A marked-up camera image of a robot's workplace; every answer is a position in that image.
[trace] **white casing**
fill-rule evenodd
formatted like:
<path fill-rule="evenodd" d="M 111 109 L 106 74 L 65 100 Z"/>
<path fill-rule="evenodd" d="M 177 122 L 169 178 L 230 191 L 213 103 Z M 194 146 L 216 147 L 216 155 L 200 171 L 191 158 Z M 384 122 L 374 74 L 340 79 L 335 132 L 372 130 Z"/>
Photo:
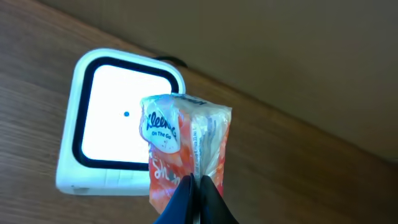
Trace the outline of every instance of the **white casing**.
<path fill-rule="evenodd" d="M 66 194 L 148 195 L 150 184 L 148 171 L 90 168 L 81 165 L 73 155 L 72 142 L 85 70 L 90 62 L 100 57 L 112 57 L 166 70 L 176 78 L 178 93 L 185 93 L 185 83 L 180 72 L 165 62 L 113 49 L 96 49 L 86 53 L 79 59 L 73 73 L 58 160 L 56 186 Z"/>

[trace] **orange and white packaging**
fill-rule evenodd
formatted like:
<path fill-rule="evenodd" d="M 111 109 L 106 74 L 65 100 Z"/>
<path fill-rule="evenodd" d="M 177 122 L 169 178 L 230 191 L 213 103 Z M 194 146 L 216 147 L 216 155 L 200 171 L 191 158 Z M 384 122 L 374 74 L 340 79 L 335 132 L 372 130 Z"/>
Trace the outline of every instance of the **orange and white packaging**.
<path fill-rule="evenodd" d="M 141 136 L 149 143 L 149 201 L 162 213 L 185 175 L 213 180 L 223 195 L 225 145 L 231 110 L 188 95 L 141 100 Z"/>

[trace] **kleenex logo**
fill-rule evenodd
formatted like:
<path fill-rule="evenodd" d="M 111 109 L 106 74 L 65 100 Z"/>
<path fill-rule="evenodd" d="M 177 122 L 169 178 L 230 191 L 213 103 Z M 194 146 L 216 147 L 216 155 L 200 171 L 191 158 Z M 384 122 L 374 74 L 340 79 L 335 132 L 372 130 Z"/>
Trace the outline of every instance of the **kleenex logo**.
<path fill-rule="evenodd" d="M 172 132 L 173 136 L 175 138 L 177 137 L 175 127 L 171 127 L 163 116 L 161 118 L 157 117 L 156 112 L 148 115 L 147 131 L 149 128 L 168 128 Z"/>
<path fill-rule="evenodd" d="M 194 100 L 194 99 L 191 99 L 191 98 L 187 98 L 187 97 L 185 97 L 185 96 L 174 96 L 174 97 L 180 98 L 180 99 L 183 99 L 183 100 L 187 100 L 187 101 L 189 101 L 189 102 L 191 102 L 191 103 L 197 103 L 197 104 L 199 104 L 199 105 L 204 105 L 204 104 L 207 103 L 207 102 L 204 102 L 204 101 Z"/>

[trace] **black border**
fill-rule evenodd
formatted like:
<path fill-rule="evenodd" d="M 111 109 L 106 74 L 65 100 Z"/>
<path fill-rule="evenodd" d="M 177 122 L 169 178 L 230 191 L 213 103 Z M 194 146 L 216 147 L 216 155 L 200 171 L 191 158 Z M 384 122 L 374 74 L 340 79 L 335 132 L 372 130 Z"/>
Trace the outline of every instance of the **black border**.
<path fill-rule="evenodd" d="M 72 151 L 75 159 L 83 166 L 102 169 L 124 169 L 124 170 L 149 170 L 148 163 L 141 162 L 120 162 L 120 161 L 103 161 L 90 159 L 84 155 L 81 150 L 84 130 L 86 126 L 86 117 L 88 103 L 90 101 L 91 87 L 93 85 L 94 73 L 102 65 L 112 65 L 115 67 L 134 70 L 137 72 L 147 73 L 166 78 L 171 86 L 172 92 L 178 93 L 177 79 L 168 71 L 159 68 L 148 67 L 138 63 L 128 62 L 111 57 L 100 57 L 88 64 L 83 78 L 83 86 L 81 89 L 79 109 L 76 119 L 75 133 L 73 135 Z"/>

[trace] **brown wood grain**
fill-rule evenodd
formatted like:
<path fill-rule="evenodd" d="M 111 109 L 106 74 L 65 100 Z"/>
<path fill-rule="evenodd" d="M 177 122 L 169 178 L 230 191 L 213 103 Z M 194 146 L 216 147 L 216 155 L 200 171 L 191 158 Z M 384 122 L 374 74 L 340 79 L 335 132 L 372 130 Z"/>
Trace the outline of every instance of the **brown wood grain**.
<path fill-rule="evenodd" d="M 35 1 L 0 0 L 0 223 L 152 223 L 147 197 L 55 188 L 68 92 L 90 49 L 127 44 Z M 397 223 L 398 170 L 194 71 L 189 94 L 233 107 L 224 199 L 241 223 Z"/>

